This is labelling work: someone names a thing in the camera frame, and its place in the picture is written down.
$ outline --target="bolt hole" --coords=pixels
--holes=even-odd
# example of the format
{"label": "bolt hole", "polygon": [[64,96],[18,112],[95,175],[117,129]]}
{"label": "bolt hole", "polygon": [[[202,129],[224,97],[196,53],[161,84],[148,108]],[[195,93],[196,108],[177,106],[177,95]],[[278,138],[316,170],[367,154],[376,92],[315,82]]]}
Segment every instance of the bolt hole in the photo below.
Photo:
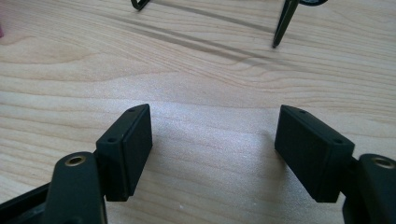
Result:
{"label": "bolt hole", "polygon": [[85,157],[84,156],[76,156],[76,157],[72,157],[69,160],[67,160],[65,162],[66,166],[77,166],[82,164],[85,161]]}
{"label": "bolt hole", "polygon": [[107,142],[110,142],[110,143],[115,142],[115,141],[117,141],[117,138],[109,138],[109,139],[107,139]]}
{"label": "bolt hole", "polygon": [[343,144],[343,141],[341,141],[341,140],[338,139],[338,138],[333,139],[333,141],[334,141],[334,143],[336,143],[336,144]]}
{"label": "bolt hole", "polygon": [[380,166],[382,168],[386,168],[386,169],[394,169],[395,168],[395,164],[393,164],[392,162],[379,158],[379,157],[375,157],[373,158],[373,162],[377,165]]}

